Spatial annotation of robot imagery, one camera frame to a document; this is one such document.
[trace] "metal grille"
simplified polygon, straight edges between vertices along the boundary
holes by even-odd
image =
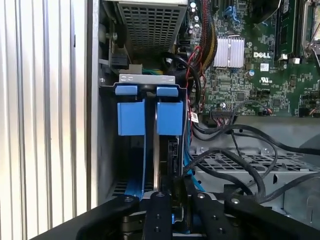
[[[271,165],[274,155],[246,155],[243,154],[242,157],[250,163],[257,171],[265,172],[267,168]],[[309,165],[300,160],[301,155],[280,155],[278,156],[277,164],[272,171],[275,172],[314,172],[319,171],[320,168]],[[209,156],[205,159],[203,163],[205,167],[216,170],[218,172],[224,171],[245,171],[241,166],[234,163],[228,157],[223,154],[216,154]]]
[[[159,53],[168,51],[174,44],[186,5],[134,4],[119,2],[118,7],[127,25],[133,51]]]

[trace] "black cable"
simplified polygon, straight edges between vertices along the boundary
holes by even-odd
[[[239,145],[237,143],[237,140],[236,140],[236,137],[235,137],[235,133],[234,133],[233,130],[231,131],[231,137],[232,137],[236,152],[238,153],[239,157],[242,158],[242,154],[241,154],[241,151],[240,151],[240,148],[239,148]]]
[[[277,148],[275,147],[275,145],[273,145],[269,140],[267,139],[264,139],[260,136],[255,136],[255,135],[249,135],[249,134],[244,134],[244,133],[234,133],[233,134],[234,136],[239,136],[239,137],[246,137],[246,138],[253,138],[253,139],[258,139],[258,140],[261,140],[261,141],[264,141],[265,143],[269,144],[273,151],[274,151],[274,158],[273,158],[273,161],[272,163],[269,165],[269,167],[267,168],[267,170],[261,175],[261,178],[264,179],[273,169],[274,167],[276,166],[277,164],[277,161],[278,161],[278,150]],[[248,187],[251,187],[253,185],[255,185],[256,183],[254,181],[251,181],[249,183],[247,183],[246,185]]]
[[[239,103],[232,111],[232,115],[231,115],[231,120],[229,122],[229,125],[233,124],[234,123],[234,120],[235,120],[235,117],[237,115],[237,112],[240,108],[242,108],[243,106],[245,106],[246,104],[257,104],[259,105],[260,107],[266,109],[267,111],[269,111],[269,108],[266,107],[265,105],[263,105],[261,102],[259,101],[256,101],[256,100],[246,100],[246,101],[243,101],[241,103]]]
[[[183,65],[186,69],[190,68],[190,73],[193,76],[194,82],[195,82],[195,101],[191,103],[191,107],[196,108],[199,105],[201,100],[201,82],[200,82],[200,78],[197,71],[194,69],[194,67],[191,64],[188,64],[186,60],[184,60],[182,57],[178,55],[175,55],[171,52],[164,52],[162,56],[164,58],[172,59],[176,61],[177,63]]]
[[[241,167],[243,167],[244,170],[246,170],[253,177],[254,181],[256,182],[256,185],[258,188],[258,196],[257,196],[258,199],[265,197],[266,186],[265,186],[263,179],[261,178],[261,176],[257,172],[257,170],[254,169],[253,166],[251,166],[248,162],[246,162],[241,157],[238,157],[233,152],[226,150],[226,149],[223,149],[223,148],[211,148],[211,149],[205,151],[204,153],[198,155],[196,159],[194,159],[191,163],[189,163],[187,166],[184,167],[183,174],[184,175],[187,174],[187,172],[190,169],[194,168],[197,164],[201,163],[208,156],[210,156],[212,154],[217,154],[217,153],[225,155],[227,158],[229,158],[233,162],[235,162],[238,165],[240,165]]]
[[[186,148],[186,152],[189,156],[189,159],[190,161],[194,161],[194,157],[190,154],[190,151],[189,151],[189,147],[187,146],[187,144],[184,144],[184,147]],[[204,171],[205,173],[215,177],[215,178],[219,178],[219,179],[224,179],[224,180],[227,180],[233,184],[235,184],[238,188],[240,188],[244,193],[246,193],[248,196],[251,196],[253,195],[252,191],[249,189],[249,187],[247,187],[247,185],[242,182],[241,180],[239,180],[237,177],[235,176],[232,176],[232,175],[229,175],[229,174],[226,174],[226,173],[222,173],[222,172],[217,172],[215,170],[211,170],[211,169],[208,169],[207,167],[203,166],[201,163],[197,164],[197,167],[199,169],[201,169],[202,171]]]
[[[291,147],[291,146],[285,145],[285,144],[279,142],[278,140],[275,140],[274,138],[272,138],[268,134],[264,133],[263,131],[261,131],[253,126],[235,124],[235,125],[225,125],[222,128],[217,127],[217,128],[212,128],[212,129],[213,129],[213,131],[215,131],[215,132],[218,131],[218,132],[214,136],[209,137],[208,139],[200,139],[200,140],[205,141],[205,142],[211,142],[211,141],[217,139],[222,134],[224,134],[230,130],[239,129],[239,130],[250,131],[250,132],[260,136],[261,138],[268,140],[273,145],[276,145],[277,147],[279,147],[283,150],[286,150],[288,152],[299,153],[299,154],[311,154],[311,155],[319,155],[320,156],[320,149],[298,148],[298,147]]]
[[[280,187],[279,189],[275,190],[273,193],[269,194],[268,196],[261,198],[258,200],[259,204],[270,202],[278,197],[280,197],[282,194],[284,194],[289,189],[292,189],[296,187],[298,184],[301,184],[307,180],[320,177],[320,172],[315,172],[311,174],[306,174],[301,177],[296,178],[295,180],[292,180],[291,182],[287,183],[283,187]]]

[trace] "blue clip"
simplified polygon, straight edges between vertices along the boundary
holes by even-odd
[[[137,95],[138,86],[136,85],[118,85],[115,87],[115,95]]]
[[[178,97],[178,89],[176,87],[158,86],[156,95],[158,97]]]

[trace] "ribbed metal panel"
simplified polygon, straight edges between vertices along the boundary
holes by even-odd
[[[219,36],[214,67],[242,68],[245,58],[245,39],[238,36]]]
[[[86,0],[0,0],[1,240],[87,210],[86,14]]]

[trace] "silver heatsink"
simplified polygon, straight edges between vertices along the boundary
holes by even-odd
[[[167,52],[176,40],[188,0],[118,0],[135,53]]]
[[[242,68],[245,58],[245,39],[239,36],[219,36],[213,66],[217,68]]]

